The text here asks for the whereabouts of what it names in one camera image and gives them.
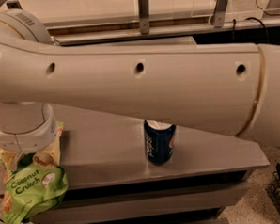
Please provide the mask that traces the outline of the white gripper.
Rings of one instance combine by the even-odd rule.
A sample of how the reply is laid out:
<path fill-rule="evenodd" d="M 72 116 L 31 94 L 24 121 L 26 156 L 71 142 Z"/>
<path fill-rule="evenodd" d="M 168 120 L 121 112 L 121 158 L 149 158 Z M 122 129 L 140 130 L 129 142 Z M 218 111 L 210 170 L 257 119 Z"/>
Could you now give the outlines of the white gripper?
<path fill-rule="evenodd" d="M 0 103 L 0 147 L 18 153 L 39 152 L 57 133 L 53 108 L 46 103 Z"/>

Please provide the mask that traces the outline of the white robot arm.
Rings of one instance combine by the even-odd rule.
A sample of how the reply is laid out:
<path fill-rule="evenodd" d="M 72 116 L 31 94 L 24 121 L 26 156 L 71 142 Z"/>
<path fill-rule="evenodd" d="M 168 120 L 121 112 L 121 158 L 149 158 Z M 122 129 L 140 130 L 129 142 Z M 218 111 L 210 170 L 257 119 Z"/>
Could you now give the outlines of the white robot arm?
<path fill-rule="evenodd" d="M 0 145 L 53 139 L 53 104 L 280 147 L 280 46 L 53 45 L 23 10 L 0 14 Z"/>

